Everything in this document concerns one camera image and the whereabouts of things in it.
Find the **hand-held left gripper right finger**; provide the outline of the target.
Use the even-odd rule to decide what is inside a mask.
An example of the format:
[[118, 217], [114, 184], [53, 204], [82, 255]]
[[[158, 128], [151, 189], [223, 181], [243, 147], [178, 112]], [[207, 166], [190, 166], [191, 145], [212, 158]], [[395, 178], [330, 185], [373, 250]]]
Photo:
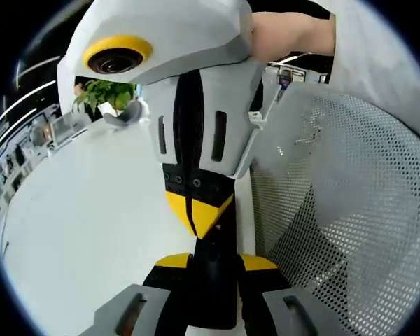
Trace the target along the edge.
[[337, 314], [303, 288], [291, 287], [266, 258], [239, 255], [241, 316], [247, 335], [339, 335]]

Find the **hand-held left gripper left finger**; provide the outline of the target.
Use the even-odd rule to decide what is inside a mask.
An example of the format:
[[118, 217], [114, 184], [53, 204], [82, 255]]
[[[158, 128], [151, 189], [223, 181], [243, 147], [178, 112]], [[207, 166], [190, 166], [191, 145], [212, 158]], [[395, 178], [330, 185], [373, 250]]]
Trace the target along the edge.
[[191, 253], [157, 261], [141, 285], [132, 284], [94, 313], [83, 335], [185, 335]]

